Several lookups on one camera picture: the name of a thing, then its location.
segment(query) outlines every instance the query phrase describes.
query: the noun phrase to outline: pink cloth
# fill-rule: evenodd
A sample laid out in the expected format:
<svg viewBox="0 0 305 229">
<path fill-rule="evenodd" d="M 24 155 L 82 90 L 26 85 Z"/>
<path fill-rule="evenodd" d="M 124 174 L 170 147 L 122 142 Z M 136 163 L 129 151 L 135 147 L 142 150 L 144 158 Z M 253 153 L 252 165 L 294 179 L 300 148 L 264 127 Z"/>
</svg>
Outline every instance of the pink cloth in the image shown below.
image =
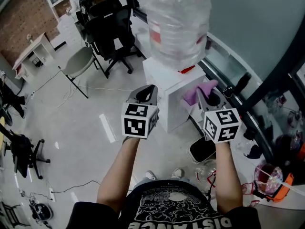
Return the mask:
<svg viewBox="0 0 305 229">
<path fill-rule="evenodd" d="M 209 95 L 211 93 L 211 90 L 218 85 L 218 81 L 216 80 L 210 80 L 209 82 L 203 82 L 198 84 L 197 86 L 193 87 L 192 89 L 188 90 L 184 96 L 183 99 L 190 105 L 194 105 L 196 102 L 198 102 L 198 99 L 196 97 L 196 89 L 200 88 L 204 95 L 209 98 Z"/>
</svg>

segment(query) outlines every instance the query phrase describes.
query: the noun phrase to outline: backpack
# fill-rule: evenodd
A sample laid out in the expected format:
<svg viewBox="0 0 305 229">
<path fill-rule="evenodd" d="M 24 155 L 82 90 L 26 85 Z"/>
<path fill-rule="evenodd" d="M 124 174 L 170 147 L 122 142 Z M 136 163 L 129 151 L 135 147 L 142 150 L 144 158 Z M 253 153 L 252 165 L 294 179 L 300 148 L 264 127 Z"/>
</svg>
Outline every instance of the backpack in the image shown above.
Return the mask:
<svg viewBox="0 0 305 229">
<path fill-rule="evenodd" d="M 89 15 L 89 10 L 94 4 L 94 0 L 80 0 L 81 13 Z"/>
</svg>

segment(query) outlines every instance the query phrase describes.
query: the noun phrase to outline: brick wall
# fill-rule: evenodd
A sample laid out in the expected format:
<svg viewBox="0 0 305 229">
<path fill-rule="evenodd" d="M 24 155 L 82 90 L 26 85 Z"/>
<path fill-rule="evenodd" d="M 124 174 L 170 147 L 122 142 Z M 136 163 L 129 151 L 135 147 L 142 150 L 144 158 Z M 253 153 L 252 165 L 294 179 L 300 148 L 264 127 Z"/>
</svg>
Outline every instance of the brick wall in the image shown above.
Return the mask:
<svg viewBox="0 0 305 229">
<path fill-rule="evenodd" d="M 104 0 L 94 0 L 96 3 L 99 3 L 101 1 L 104 1 Z M 66 10 L 68 7 L 70 7 L 70 2 L 69 0 L 65 0 L 65 1 L 62 1 L 61 3 L 57 4 L 55 6 L 55 9 L 56 9 L 56 12 L 58 14 L 59 17 L 61 17 L 62 15 L 64 15 L 66 13 Z"/>
<path fill-rule="evenodd" d="M 0 14 L 0 52 L 14 65 L 27 48 L 27 34 L 33 39 L 46 32 L 52 40 L 59 32 L 47 0 L 11 0 Z"/>
</svg>

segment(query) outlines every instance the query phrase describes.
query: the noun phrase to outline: white floor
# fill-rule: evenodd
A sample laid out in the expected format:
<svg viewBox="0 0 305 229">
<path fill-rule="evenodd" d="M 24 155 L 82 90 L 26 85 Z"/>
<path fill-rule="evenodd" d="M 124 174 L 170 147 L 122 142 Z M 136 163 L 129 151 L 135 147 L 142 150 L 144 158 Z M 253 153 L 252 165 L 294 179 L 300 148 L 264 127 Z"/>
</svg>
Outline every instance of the white floor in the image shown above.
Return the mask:
<svg viewBox="0 0 305 229">
<path fill-rule="evenodd" d="M 99 60 L 106 68 L 108 63 L 101 58 Z M 127 74 L 127 69 L 119 63 L 111 71 L 109 79 L 106 79 L 101 70 L 96 70 L 92 65 L 79 77 L 79 85 L 124 90 L 133 90 L 145 85 L 143 58 L 132 56 L 128 61 L 134 67 L 132 74 Z M 21 212 L 25 214 L 32 228 L 39 226 L 31 218 L 29 202 L 20 196 L 19 189 L 24 190 L 27 196 L 31 192 L 48 196 L 49 187 L 54 191 L 64 191 L 90 180 L 100 182 L 122 144 L 121 109 L 130 91 L 82 87 L 89 99 L 76 90 L 69 100 L 61 107 L 57 107 L 62 104 L 63 97 L 69 89 L 70 82 L 59 73 L 29 100 L 25 119 L 12 115 L 12 130 L 25 134 L 34 144 L 43 138 L 45 144 L 41 154 L 45 159 L 51 160 L 50 164 L 39 163 L 43 180 L 37 179 L 34 169 L 30 169 L 27 178 L 18 173 L 17 188 L 11 152 L 8 151 L 3 158 L 5 172 L 2 174 L 1 182 L 2 197 L 5 203 L 11 206 L 23 203 Z M 26 85 L 22 92 L 32 91 L 31 86 Z M 115 135 L 116 141 L 113 143 L 110 143 L 99 118 L 102 114 L 106 116 Z M 157 124 L 148 140 L 140 142 L 132 182 L 141 180 L 148 169 L 159 178 L 167 178 L 176 167 L 192 166 L 186 148 L 199 138 L 199 133 L 190 121 L 170 134 L 165 133 Z M 98 184 L 90 183 L 65 193 L 55 194 L 55 203 L 40 195 L 36 195 L 36 199 L 50 204 L 54 211 L 54 218 L 50 224 L 54 229 L 63 229 L 68 223 L 75 203 L 75 196 L 71 192 L 79 201 L 94 202 L 97 189 Z"/>
</svg>

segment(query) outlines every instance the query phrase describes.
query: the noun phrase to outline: black t-shirt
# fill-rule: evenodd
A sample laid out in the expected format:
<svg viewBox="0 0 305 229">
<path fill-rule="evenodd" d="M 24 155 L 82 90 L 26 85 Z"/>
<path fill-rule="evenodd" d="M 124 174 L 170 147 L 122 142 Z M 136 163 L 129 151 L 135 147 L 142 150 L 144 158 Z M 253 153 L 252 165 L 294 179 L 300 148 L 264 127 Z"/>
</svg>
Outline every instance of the black t-shirt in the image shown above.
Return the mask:
<svg viewBox="0 0 305 229">
<path fill-rule="evenodd" d="M 254 208 L 239 207 L 221 215 L 191 184 L 160 180 L 135 188 L 127 196 L 120 217 L 106 205 L 76 203 L 67 226 L 74 228 L 259 229 L 261 226 Z"/>
</svg>

